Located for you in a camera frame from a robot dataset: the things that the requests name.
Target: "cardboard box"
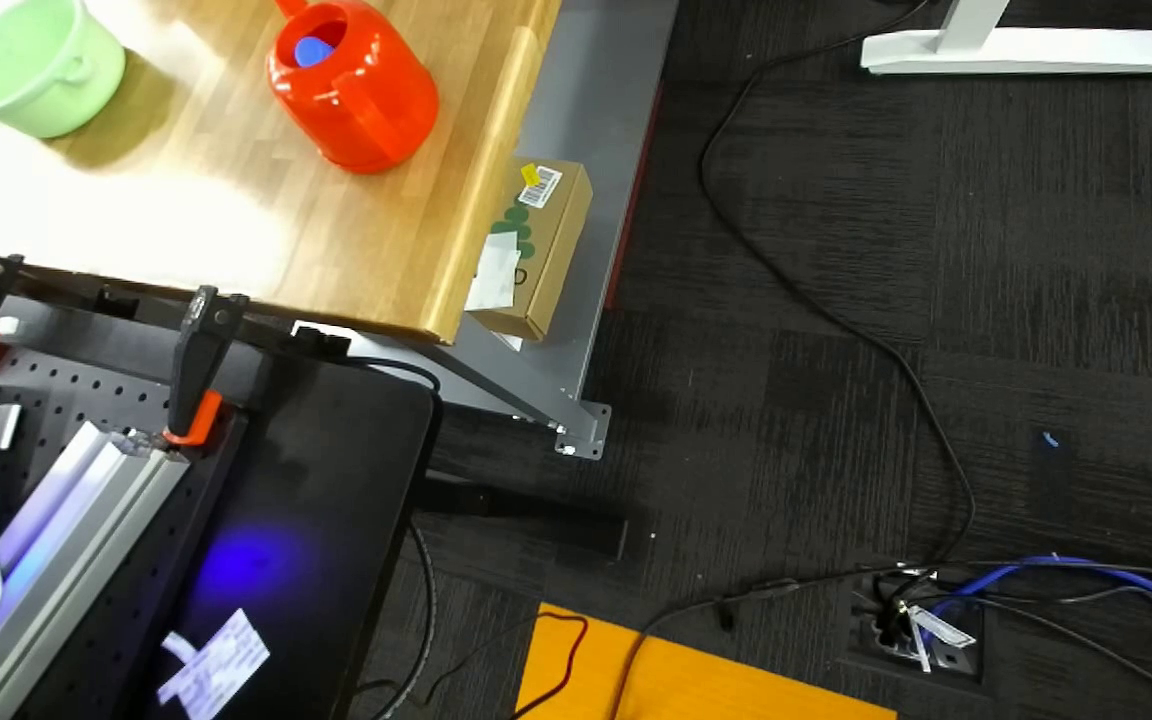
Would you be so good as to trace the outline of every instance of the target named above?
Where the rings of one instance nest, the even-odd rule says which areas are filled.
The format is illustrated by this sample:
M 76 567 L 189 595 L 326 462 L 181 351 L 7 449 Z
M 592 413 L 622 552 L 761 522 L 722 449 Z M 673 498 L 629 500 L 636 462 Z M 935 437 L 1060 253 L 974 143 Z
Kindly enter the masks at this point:
M 592 188 L 579 166 L 522 162 L 492 231 L 513 231 L 522 264 L 513 307 L 476 311 L 492 334 L 544 341 L 590 219 Z

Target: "blue light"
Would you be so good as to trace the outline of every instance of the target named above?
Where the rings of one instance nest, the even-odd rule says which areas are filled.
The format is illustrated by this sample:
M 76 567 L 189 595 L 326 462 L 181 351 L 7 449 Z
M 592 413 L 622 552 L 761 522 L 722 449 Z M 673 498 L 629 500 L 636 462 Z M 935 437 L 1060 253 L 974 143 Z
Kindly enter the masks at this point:
M 288 530 L 232 530 L 202 560 L 202 603 L 262 603 L 308 578 L 312 558 Z

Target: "black carpet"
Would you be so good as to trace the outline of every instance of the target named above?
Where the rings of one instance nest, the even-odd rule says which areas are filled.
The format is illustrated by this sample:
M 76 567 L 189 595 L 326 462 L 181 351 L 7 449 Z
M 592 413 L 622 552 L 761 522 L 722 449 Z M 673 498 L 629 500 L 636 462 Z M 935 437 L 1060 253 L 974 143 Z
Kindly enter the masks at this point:
M 615 405 L 607 462 L 555 462 L 548 432 L 480 418 L 454 418 L 435 451 L 443 474 L 624 508 L 629 546 L 426 516 L 442 642 L 402 716 L 508 716 L 540 595 L 646 619 L 746 578 L 918 560 L 952 523 L 956 483 L 891 365 L 783 301 L 691 177 L 751 63 L 895 13 L 683 0 L 592 388 Z M 1152 25 L 1152 3 L 1031 0 L 1011 20 Z M 978 483 L 962 558 L 1152 565 L 1152 82 L 866 82 L 841 48 L 764 84 L 717 188 L 776 264 L 926 376 Z M 1152 668 L 1147 599 L 1060 609 L 1064 587 L 1025 585 L 1030 609 Z M 858 582 L 813 585 L 737 627 L 695 613 L 666 633 L 912 720 L 1152 720 L 1152 685 L 1052 633 L 988 616 L 982 680 L 921 678 L 858 647 L 858 603 Z M 417 623 L 406 558 L 369 680 L 408 668 Z

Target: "metal stand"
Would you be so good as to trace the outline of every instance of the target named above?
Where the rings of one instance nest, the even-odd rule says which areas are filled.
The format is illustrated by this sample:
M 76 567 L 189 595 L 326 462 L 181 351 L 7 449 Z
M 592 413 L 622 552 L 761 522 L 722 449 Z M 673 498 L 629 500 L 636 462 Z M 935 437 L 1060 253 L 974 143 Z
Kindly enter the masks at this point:
M 877 75 L 1152 75 L 1152 33 L 1137 30 L 996 30 L 1008 0 L 956 0 L 940 30 L 870 35 Z

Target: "floor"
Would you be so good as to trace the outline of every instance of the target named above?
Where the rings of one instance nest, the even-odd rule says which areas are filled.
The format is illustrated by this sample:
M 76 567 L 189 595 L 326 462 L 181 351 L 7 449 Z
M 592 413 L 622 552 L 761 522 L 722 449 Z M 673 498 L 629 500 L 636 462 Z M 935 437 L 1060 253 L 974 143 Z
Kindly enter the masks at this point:
M 634 531 L 607 552 L 548 522 L 422 516 L 442 623 L 402 716 L 508 716 L 540 595 L 634 623 L 750 578 L 921 558 L 952 523 L 956 483 L 891 365 L 783 301 L 691 177 L 757 59 L 895 13 L 683 0 L 590 388 L 615 405 L 607 462 L 555 462 L 548 432 L 480 418 L 450 418 L 432 462 L 622 508 Z M 1011 20 L 1152 25 L 1152 3 L 1030 0 Z M 776 264 L 926 376 L 982 506 L 962 558 L 1152 565 L 1152 82 L 866 82 L 841 48 L 764 84 L 717 185 Z M 1147 685 L 1006 616 L 982 680 L 877 659 L 858 647 L 860 599 L 858 582 L 810 585 L 746 603 L 733 633 L 691 613 L 666 638 L 912 720 L 1152 716 Z M 369 680 L 413 663 L 422 603 L 406 552 Z M 1040 609 L 1152 668 L 1152 603 Z M 359 693 L 355 716 L 382 705 Z

